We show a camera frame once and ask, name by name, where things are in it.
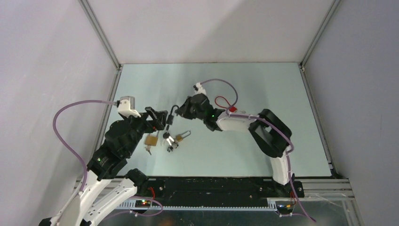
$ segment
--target brass padlock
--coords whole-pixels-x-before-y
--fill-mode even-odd
[[[176,135],[176,141],[181,142],[184,138],[188,137],[189,135],[191,135],[191,130],[178,134]]]
[[[160,133],[160,131],[158,130],[156,136],[148,134],[147,138],[144,141],[144,144],[147,146],[156,146],[157,142],[158,142],[158,134],[159,133]]]

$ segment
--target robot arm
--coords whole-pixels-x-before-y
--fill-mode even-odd
[[[200,119],[211,131],[249,131],[259,148],[271,158],[276,190],[289,192],[286,154],[290,146],[267,122],[278,128],[288,138],[289,128],[270,110],[264,109],[256,118],[246,114],[231,114],[224,109],[213,108],[206,91],[199,83],[194,86],[195,95],[187,97],[176,110],[186,119]],[[164,130],[167,111],[156,112],[146,107],[145,113],[135,109],[134,97],[122,97],[117,102],[118,113],[123,120],[114,122],[105,134],[104,143],[96,150],[87,165],[88,177],[82,191],[76,189],[71,198],[52,218],[43,219],[39,226],[95,226],[127,198],[142,192],[148,178],[138,169],[130,170],[125,179],[106,196],[93,204],[101,191],[127,164],[144,133]]]
[[[139,113],[134,102],[134,97],[122,97],[117,102],[122,120],[111,124],[104,143],[89,161],[84,189],[76,189],[59,213],[43,219],[39,226],[96,225],[120,203],[145,188],[148,178],[138,169],[133,169],[121,184],[93,205],[102,190],[127,164],[126,159],[133,154],[143,134],[165,128],[167,111],[156,112],[146,107],[145,113]]]
[[[263,109],[258,115],[232,114],[224,109],[214,108],[199,83],[194,89],[195,95],[187,97],[185,103],[176,110],[176,114],[186,119],[200,119],[211,131],[250,132],[261,151],[271,159],[273,180],[280,189],[289,190],[286,154],[291,147],[280,134],[260,119],[274,125],[288,138],[292,135],[291,130],[269,109]]]

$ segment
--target purple cable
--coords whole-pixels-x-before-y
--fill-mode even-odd
[[[226,113],[228,113],[228,110],[231,107],[233,107],[234,105],[236,105],[236,103],[238,101],[238,93],[237,93],[236,88],[233,85],[231,85],[228,81],[223,80],[223,79],[208,79],[208,80],[205,80],[203,82],[200,82],[200,84],[202,85],[202,84],[205,84],[205,83],[210,82],[210,81],[222,81],[222,82],[226,83],[227,85],[231,86],[233,88],[234,92],[236,93],[236,101],[234,101],[234,103],[232,105],[230,105],[228,108],[226,108]]]
[[[295,198],[296,198],[296,200],[297,200],[299,206],[301,207],[303,214],[304,214],[307,218],[309,218],[311,221],[313,221],[314,223],[316,223],[316,220],[315,220],[314,218],[312,218],[311,216],[309,216],[309,214],[305,211],[305,208],[302,206],[302,203],[301,203],[301,201],[299,200],[298,195],[296,194],[296,190],[295,190],[295,188],[294,188],[294,182],[292,181],[292,178],[291,178],[291,162],[290,162],[290,160],[289,160],[288,154],[287,154],[287,165],[288,165],[288,179],[289,179],[289,183],[290,183],[290,185],[291,185],[292,191],[293,191],[293,193],[294,193],[294,196],[295,196]]]
[[[134,213],[134,214],[137,214],[138,216],[142,216],[142,217],[152,217],[152,216],[160,214],[163,211],[163,205],[157,200],[148,199],[148,198],[144,198],[144,197],[140,197],[140,196],[132,196],[130,198],[131,199],[144,199],[144,200],[147,200],[147,201],[154,202],[154,203],[158,204],[161,207],[161,210],[156,212],[156,213],[153,213],[153,214],[143,214],[143,213],[134,212],[133,210],[125,210],[125,211],[120,211],[120,212],[116,212],[114,214],[108,215],[106,218],[104,218],[104,220],[110,219],[110,218],[112,218],[114,216],[117,216],[119,214],[124,214],[124,213]]]
[[[69,150],[73,155],[76,156],[76,158],[78,158],[79,162],[80,162],[81,165],[82,165],[82,168],[83,168],[83,180],[82,180],[82,185],[81,185],[80,188],[79,188],[79,191],[83,191],[83,188],[84,188],[85,185],[86,185],[86,180],[87,180],[87,167],[86,167],[85,161],[82,159],[82,157],[81,157],[78,153],[76,153],[75,150],[73,150],[73,149],[71,148],[71,146],[69,146],[69,144],[67,144],[67,143],[65,142],[65,140],[62,138],[62,136],[61,136],[60,133],[58,132],[58,130],[57,130],[57,125],[56,125],[56,124],[57,124],[57,118],[58,118],[58,116],[61,114],[61,112],[63,112],[63,111],[66,110],[67,108],[70,108],[70,107],[73,107],[73,106],[76,106],[76,105],[80,105],[80,104],[85,104],[85,103],[101,103],[101,104],[108,104],[108,105],[114,105],[114,104],[115,104],[115,103],[112,102],[112,101],[103,101],[103,100],[84,100],[84,101],[78,101],[78,102],[69,104],[69,105],[67,105],[67,106],[65,106],[65,107],[63,107],[63,108],[61,108],[61,109],[54,115],[54,119],[53,119],[53,130],[54,130],[54,132],[56,133],[58,139],[61,141],[61,143],[63,143],[63,145],[64,145],[66,148],[68,148],[68,150]]]
[[[283,132],[281,132],[277,127],[275,127],[273,124],[271,124],[270,122],[266,121],[265,119],[256,117],[256,116],[248,116],[248,115],[240,115],[240,114],[230,114],[231,117],[237,117],[237,118],[251,118],[251,119],[256,119],[259,121],[262,121],[263,123],[265,123],[266,125],[270,126],[273,130],[275,130],[278,134],[280,134],[280,136],[282,136],[289,145],[291,145],[291,151],[287,151],[287,165],[288,165],[288,178],[289,178],[289,183],[291,185],[292,191],[294,193],[294,196],[299,204],[299,206],[301,207],[304,215],[309,218],[311,221],[316,223],[316,220],[314,218],[312,218],[311,216],[309,216],[309,214],[305,211],[305,208],[303,208],[301,201],[298,198],[298,195],[296,194],[295,188],[294,188],[294,183],[292,181],[291,178],[291,162],[289,160],[289,156],[288,154],[291,153],[294,150],[294,145],[292,144],[291,140],[288,139],[288,137],[286,135],[284,135]]]
[[[256,116],[248,116],[248,115],[241,115],[241,114],[230,114],[230,116],[236,117],[236,118],[246,118],[246,119],[249,117],[251,119],[257,119],[257,120],[264,122],[266,125],[270,126],[274,131],[276,131],[278,134],[280,134],[280,136],[282,136],[287,141],[287,143],[291,146],[291,150],[287,151],[287,154],[291,153],[294,150],[294,145],[292,144],[291,140],[288,139],[288,137],[283,132],[281,132],[275,125],[271,124],[270,122],[266,121],[265,119],[262,119],[262,118],[259,118]]]
[[[279,215],[280,216],[280,212],[279,211],[276,211],[276,212],[274,212],[274,213],[276,213],[277,215]],[[307,217],[305,214],[302,214],[302,213],[293,213],[292,215],[290,215],[290,214],[281,214],[281,216],[282,217],[291,217],[291,216],[302,216],[302,217]]]

